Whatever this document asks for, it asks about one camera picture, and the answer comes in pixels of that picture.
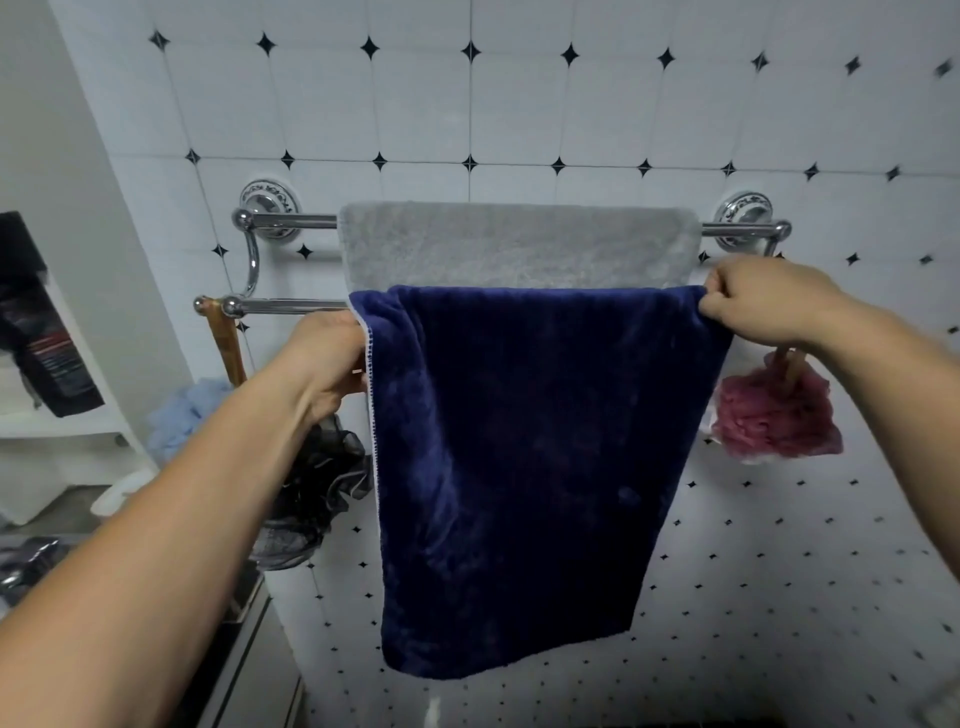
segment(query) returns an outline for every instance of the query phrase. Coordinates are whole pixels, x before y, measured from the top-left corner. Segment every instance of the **double towel bar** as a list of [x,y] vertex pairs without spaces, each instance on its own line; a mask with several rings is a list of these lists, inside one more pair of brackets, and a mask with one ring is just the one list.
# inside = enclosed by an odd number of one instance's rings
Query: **double towel bar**
[[[303,314],[347,307],[346,301],[252,298],[260,276],[258,235],[266,240],[282,241],[300,230],[336,230],[337,216],[300,212],[293,195],[283,185],[269,180],[247,185],[241,195],[241,205],[233,211],[232,220],[247,239],[247,285],[243,293],[219,299],[227,317],[242,319],[252,313]],[[762,254],[773,255],[793,227],[786,220],[774,221],[772,213],[773,206],[765,195],[738,193],[720,206],[713,222],[703,223],[702,235],[717,238],[720,247],[731,252],[755,249],[756,244],[762,242]],[[198,296],[193,305],[203,315],[204,297]]]

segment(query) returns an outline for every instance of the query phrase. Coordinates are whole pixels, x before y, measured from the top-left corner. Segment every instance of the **chrome rod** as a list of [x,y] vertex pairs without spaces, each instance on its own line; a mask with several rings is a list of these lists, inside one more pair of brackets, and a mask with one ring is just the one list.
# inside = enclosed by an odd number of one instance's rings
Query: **chrome rod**
[[[233,211],[233,225],[244,233],[247,241],[247,285],[242,296],[230,294],[220,299],[224,314],[231,319],[242,319],[251,313],[303,314],[313,311],[335,311],[347,307],[346,301],[315,299],[254,299],[260,276],[260,251],[256,242],[257,230],[336,230],[336,215],[305,214],[299,212],[254,212],[243,207]],[[703,223],[703,237],[738,237],[745,244],[764,241],[763,255],[773,255],[777,244],[790,236],[793,226],[786,220],[771,223]],[[201,299],[194,307],[203,313]]]
[[255,212],[254,228],[299,228],[301,230],[336,230],[336,215],[307,215],[300,212]]
[[312,313],[313,311],[337,311],[347,307],[346,301],[314,299],[247,299],[241,296],[224,296],[220,300],[224,315],[230,319],[242,319],[248,313]]

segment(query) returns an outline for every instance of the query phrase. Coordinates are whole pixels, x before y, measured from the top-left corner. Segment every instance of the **shelf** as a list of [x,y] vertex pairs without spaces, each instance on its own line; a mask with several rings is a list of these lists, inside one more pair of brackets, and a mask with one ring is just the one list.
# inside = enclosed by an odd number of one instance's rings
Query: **shelf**
[[70,417],[56,417],[46,407],[33,412],[0,415],[0,440],[73,437],[119,431],[116,418],[105,404]]

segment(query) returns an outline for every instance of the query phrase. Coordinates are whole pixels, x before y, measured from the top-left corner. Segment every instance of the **wooden handle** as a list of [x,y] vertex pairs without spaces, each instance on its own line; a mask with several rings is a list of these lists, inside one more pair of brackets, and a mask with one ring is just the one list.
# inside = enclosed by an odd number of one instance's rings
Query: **wooden handle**
[[239,387],[247,381],[247,374],[243,370],[243,356],[240,354],[240,340],[237,338],[237,329],[231,319],[227,318],[220,302],[215,299],[204,298],[204,316],[210,326],[213,340],[217,342],[220,358],[224,360],[224,369],[227,378],[234,387]]
[[806,352],[801,352],[799,349],[777,349],[777,359],[784,358],[786,359],[786,372],[783,374],[783,391],[784,394],[789,395],[797,386],[800,375],[804,371]]

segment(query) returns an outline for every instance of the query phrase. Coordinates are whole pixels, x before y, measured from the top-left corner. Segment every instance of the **white container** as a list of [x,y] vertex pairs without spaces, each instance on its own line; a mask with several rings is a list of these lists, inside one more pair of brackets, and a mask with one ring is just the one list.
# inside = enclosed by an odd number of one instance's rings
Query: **white container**
[[153,480],[154,475],[156,475],[156,471],[152,468],[143,468],[129,475],[125,475],[93,501],[93,505],[90,506],[90,513],[101,521],[106,521],[110,516],[123,508],[123,504],[127,501],[128,497],[132,496]]

